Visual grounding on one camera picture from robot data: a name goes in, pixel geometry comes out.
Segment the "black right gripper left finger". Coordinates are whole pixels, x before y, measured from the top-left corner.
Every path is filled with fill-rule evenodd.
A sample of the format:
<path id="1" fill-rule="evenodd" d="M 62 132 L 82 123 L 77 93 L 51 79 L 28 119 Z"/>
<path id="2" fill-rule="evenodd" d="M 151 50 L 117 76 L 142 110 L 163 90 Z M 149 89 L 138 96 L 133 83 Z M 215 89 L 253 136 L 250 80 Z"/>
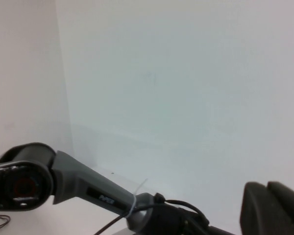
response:
<path id="1" fill-rule="evenodd" d="M 257 182 L 245 185 L 240 226 L 244 235 L 294 235 L 294 223 L 268 185 Z"/>

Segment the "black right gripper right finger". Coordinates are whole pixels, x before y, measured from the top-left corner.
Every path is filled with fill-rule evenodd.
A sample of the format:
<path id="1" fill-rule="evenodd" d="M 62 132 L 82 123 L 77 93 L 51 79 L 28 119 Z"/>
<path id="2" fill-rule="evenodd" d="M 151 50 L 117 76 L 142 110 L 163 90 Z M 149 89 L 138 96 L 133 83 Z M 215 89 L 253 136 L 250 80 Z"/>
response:
<path id="1" fill-rule="evenodd" d="M 294 190 L 280 182 L 268 182 L 268 190 L 276 197 L 294 223 Z"/>

